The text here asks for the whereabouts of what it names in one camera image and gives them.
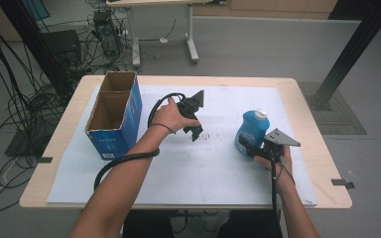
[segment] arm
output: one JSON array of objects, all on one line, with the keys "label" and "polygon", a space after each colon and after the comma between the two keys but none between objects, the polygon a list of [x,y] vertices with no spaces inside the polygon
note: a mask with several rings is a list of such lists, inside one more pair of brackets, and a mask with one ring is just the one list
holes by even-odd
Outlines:
[{"label": "arm", "polygon": [[[296,186],[291,175],[292,158],[289,147],[284,147],[284,160],[287,170],[284,170],[279,164],[276,165],[277,173],[283,169],[283,172],[277,180],[277,191],[283,201],[289,237],[319,237],[296,191]],[[271,169],[271,163],[264,158],[255,157],[255,161],[265,166],[268,170]]]},{"label": "arm", "polygon": [[[153,123],[166,125],[175,132],[199,125],[180,114],[173,98],[156,112]],[[163,126],[151,126],[128,154],[153,152],[170,133]],[[152,158],[135,160],[114,167],[86,204],[69,237],[118,237],[151,161]]]}]

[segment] forearm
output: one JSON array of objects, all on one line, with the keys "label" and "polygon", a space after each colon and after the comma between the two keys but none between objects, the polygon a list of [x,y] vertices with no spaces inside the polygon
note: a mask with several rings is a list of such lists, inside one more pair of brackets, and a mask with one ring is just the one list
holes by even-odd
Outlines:
[{"label": "forearm", "polygon": [[283,189],[280,192],[280,196],[283,201],[289,237],[319,237],[294,186]]},{"label": "forearm", "polygon": [[[167,135],[165,128],[151,127],[128,154],[154,152]],[[82,211],[71,236],[117,237],[151,161],[135,160],[114,167]]]}]

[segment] table leg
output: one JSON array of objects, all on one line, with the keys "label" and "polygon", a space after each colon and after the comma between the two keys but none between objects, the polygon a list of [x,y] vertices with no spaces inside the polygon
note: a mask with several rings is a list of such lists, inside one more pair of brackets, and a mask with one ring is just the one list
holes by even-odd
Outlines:
[{"label": "table leg", "polygon": [[138,68],[141,64],[140,54],[139,54],[139,40],[138,37],[135,36],[135,31],[133,27],[133,17],[132,17],[132,11],[131,8],[125,8],[126,15],[128,16],[128,23],[129,23],[129,34],[131,35],[131,42],[132,42],[132,64],[134,67]]},{"label": "table leg", "polygon": [[196,47],[194,46],[193,38],[192,38],[192,16],[193,16],[193,5],[188,4],[188,33],[186,34],[188,48],[190,49],[190,58],[194,63],[197,63],[199,57],[196,52]]}]

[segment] blue box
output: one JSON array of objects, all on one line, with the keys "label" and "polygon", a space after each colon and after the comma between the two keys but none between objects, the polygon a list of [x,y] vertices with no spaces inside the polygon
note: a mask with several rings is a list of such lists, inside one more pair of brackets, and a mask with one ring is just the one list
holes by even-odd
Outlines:
[{"label": "blue box", "polygon": [[136,144],[141,111],[136,72],[107,72],[85,127],[101,159],[122,157]]}]

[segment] hand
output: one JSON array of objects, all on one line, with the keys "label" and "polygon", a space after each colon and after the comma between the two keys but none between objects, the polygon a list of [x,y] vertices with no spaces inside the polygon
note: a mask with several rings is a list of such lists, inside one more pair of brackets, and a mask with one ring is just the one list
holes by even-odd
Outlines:
[{"label": "hand", "polygon": [[182,116],[173,97],[169,97],[168,105],[163,105],[156,111],[152,123],[163,124],[175,133],[184,127],[196,127],[200,125],[198,120]]},{"label": "hand", "polygon": [[[254,160],[263,165],[269,171],[271,170],[271,162],[265,158],[255,156]],[[293,180],[293,162],[290,147],[284,147],[284,166],[277,163],[275,169],[277,172],[277,191],[279,194],[282,194],[282,192],[287,189],[296,188]]]}]

